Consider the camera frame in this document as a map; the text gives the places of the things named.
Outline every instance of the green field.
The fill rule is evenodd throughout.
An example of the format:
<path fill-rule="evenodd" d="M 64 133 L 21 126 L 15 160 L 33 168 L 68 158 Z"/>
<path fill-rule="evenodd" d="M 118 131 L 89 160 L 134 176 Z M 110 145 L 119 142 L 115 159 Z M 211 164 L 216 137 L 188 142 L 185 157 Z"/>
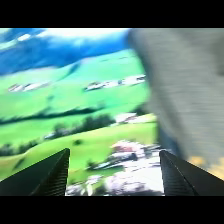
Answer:
<path fill-rule="evenodd" d="M 105 109 L 91 114 L 109 114 L 112 117 L 130 112 L 148 100 L 149 91 L 145 83 L 135 86 L 120 86 L 83 92 L 82 89 L 93 81 L 117 80 L 130 75 L 143 73 L 143 68 L 135 53 L 125 50 L 114 54 L 99 56 L 82 63 L 82 66 L 69 77 L 63 77 L 72 65 L 63 68 L 45 68 L 18 72 L 0 77 L 0 118 L 24 117 L 48 108 L 48 113 L 59 113 L 74 108 L 97 107 L 103 103 Z M 54 82 L 54 84 L 30 92 L 10 93 L 7 89 L 13 84 L 35 82 Z M 11 143 L 16 151 L 18 146 L 31 140 L 43 142 L 43 136 L 52 132 L 58 123 L 80 125 L 87 115 L 30 120 L 15 124 L 2 125 L 0 145 Z M 64 148 L 71 149 L 68 184 L 85 180 L 94 173 L 105 176 L 117 172 L 117 169 L 104 171 L 85 171 L 89 159 L 102 162 L 111 152 L 110 146 L 120 139 L 135 138 L 142 143 L 153 143 L 156 139 L 156 123 L 127 124 L 106 127 L 94 131 L 75 134 L 56 140 L 44 141 L 24 154 L 0 157 L 0 179 L 4 179 Z M 75 140 L 83 144 L 75 146 Z"/>

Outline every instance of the gray cloth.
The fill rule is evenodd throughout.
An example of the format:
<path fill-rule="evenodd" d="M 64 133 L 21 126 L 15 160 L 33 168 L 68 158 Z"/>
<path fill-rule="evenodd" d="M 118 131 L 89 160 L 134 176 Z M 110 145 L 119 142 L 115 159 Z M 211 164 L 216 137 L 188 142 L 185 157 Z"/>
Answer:
<path fill-rule="evenodd" d="M 224 29 L 138 28 L 129 41 L 145 68 L 149 108 L 187 159 L 224 157 Z"/>

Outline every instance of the landscape picture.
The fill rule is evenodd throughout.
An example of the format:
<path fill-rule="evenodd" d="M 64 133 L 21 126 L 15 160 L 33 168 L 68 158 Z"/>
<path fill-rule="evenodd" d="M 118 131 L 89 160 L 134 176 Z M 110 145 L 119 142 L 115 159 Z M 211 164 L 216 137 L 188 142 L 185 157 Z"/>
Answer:
<path fill-rule="evenodd" d="M 122 191 L 111 178 L 122 179 L 128 164 L 147 163 L 158 148 L 141 61 L 122 45 L 125 32 L 105 52 L 79 58 L 89 51 L 80 47 L 73 55 L 75 34 L 56 38 L 41 35 L 45 30 L 0 33 L 0 180 L 69 148 L 66 195 L 117 195 Z"/>

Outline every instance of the gray fabric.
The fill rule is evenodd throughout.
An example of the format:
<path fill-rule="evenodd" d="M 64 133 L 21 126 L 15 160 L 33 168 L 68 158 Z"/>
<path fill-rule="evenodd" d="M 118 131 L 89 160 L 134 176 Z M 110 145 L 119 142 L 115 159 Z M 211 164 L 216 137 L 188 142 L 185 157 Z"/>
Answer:
<path fill-rule="evenodd" d="M 224 157 L 224 29 L 140 28 L 130 43 L 142 59 L 149 108 L 186 158 L 207 169 Z"/>

